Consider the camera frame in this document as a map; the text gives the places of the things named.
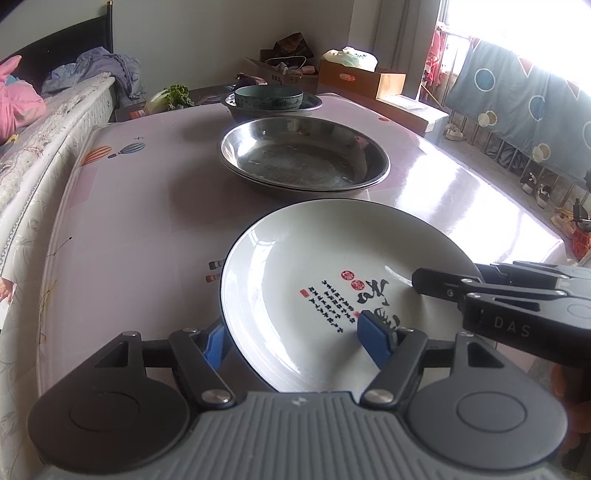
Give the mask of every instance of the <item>sneaker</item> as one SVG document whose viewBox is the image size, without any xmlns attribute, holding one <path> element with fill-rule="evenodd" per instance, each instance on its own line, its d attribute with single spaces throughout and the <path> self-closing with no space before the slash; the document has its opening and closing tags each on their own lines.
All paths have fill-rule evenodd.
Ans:
<svg viewBox="0 0 591 480">
<path fill-rule="evenodd" d="M 548 200 L 550 200 L 551 187 L 540 184 L 538 189 L 535 191 L 535 201 L 539 207 L 546 208 Z"/>
<path fill-rule="evenodd" d="M 521 184 L 521 190 L 526 192 L 528 195 L 531 195 L 531 193 L 534 191 L 536 183 L 538 183 L 538 180 L 535 178 L 535 175 L 530 172 L 527 180 Z"/>
<path fill-rule="evenodd" d="M 448 140 L 459 142 L 464 140 L 464 134 L 460 132 L 460 129 L 458 127 L 452 125 L 452 127 L 445 134 L 445 138 L 447 138 Z"/>
<path fill-rule="evenodd" d="M 572 218 L 569 218 L 566 215 L 561 215 L 560 212 L 556 212 L 550 219 L 552 224 L 568 239 L 572 239 L 574 233 L 574 226 L 571 220 Z"/>
</svg>

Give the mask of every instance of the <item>shoe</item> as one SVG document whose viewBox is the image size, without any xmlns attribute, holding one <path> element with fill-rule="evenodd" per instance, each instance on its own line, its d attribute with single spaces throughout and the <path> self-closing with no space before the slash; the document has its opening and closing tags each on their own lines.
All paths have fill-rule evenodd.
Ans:
<svg viewBox="0 0 591 480">
<path fill-rule="evenodd" d="M 532 172 L 530 172 L 530 175 L 527 177 L 527 180 L 521 184 L 521 190 L 526 192 L 528 195 L 531 195 L 531 193 L 534 191 L 535 184 L 537 182 L 538 180 L 535 178 L 535 175 Z"/>
<path fill-rule="evenodd" d="M 535 201 L 539 207 L 546 208 L 548 200 L 550 200 L 551 187 L 541 184 L 535 191 Z"/>
<path fill-rule="evenodd" d="M 573 233 L 574 233 L 574 226 L 573 226 L 573 222 L 571 222 L 572 217 L 569 218 L 568 216 L 563 216 L 560 214 L 560 212 L 556 212 L 552 218 L 550 219 L 550 221 L 552 222 L 552 224 L 558 229 L 560 230 L 564 236 L 568 239 L 572 239 L 573 237 Z"/>
<path fill-rule="evenodd" d="M 569 210 L 566 207 L 562 207 L 562 208 L 556 207 L 556 213 L 558 213 L 562 217 L 568 218 L 569 220 L 572 220 L 574 217 L 573 211 Z"/>
<path fill-rule="evenodd" d="M 464 134 L 460 132 L 460 129 L 458 127 L 452 125 L 452 127 L 445 134 L 445 138 L 447 138 L 448 140 L 459 142 L 464 140 Z"/>
</svg>

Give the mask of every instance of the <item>blue clothing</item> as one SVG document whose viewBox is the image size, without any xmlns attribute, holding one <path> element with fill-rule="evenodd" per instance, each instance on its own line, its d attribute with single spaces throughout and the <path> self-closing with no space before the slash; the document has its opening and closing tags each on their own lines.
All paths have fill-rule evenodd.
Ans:
<svg viewBox="0 0 591 480">
<path fill-rule="evenodd" d="M 115 77 L 119 106 L 128 106 L 144 100 L 146 88 L 142 81 L 139 62 L 129 55 L 110 53 L 103 47 L 85 51 L 75 63 L 68 63 L 53 70 L 43 82 L 41 93 L 55 94 L 102 72 L 109 72 Z"/>
</svg>

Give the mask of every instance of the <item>metal screw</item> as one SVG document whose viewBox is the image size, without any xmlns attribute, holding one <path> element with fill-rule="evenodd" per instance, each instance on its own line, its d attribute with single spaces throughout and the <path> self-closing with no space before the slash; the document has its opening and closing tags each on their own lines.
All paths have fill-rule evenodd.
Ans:
<svg viewBox="0 0 591 480">
<path fill-rule="evenodd" d="M 214 389 L 203 392 L 201 398 L 205 403 L 209 403 L 210 405 L 223 405 L 224 403 L 228 403 L 232 399 L 232 396 L 229 391 Z"/>
<path fill-rule="evenodd" d="M 394 401 L 394 394 L 388 390 L 374 388 L 373 390 L 365 392 L 363 398 L 365 401 L 374 405 L 387 405 Z"/>
</svg>

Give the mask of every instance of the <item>blue curtain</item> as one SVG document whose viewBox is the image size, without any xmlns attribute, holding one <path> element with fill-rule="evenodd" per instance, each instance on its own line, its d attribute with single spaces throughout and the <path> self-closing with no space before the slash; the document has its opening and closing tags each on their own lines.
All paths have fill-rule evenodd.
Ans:
<svg viewBox="0 0 591 480">
<path fill-rule="evenodd" d="M 591 169 L 591 97 L 509 50 L 473 40 L 446 106 L 578 184 Z"/>
</svg>

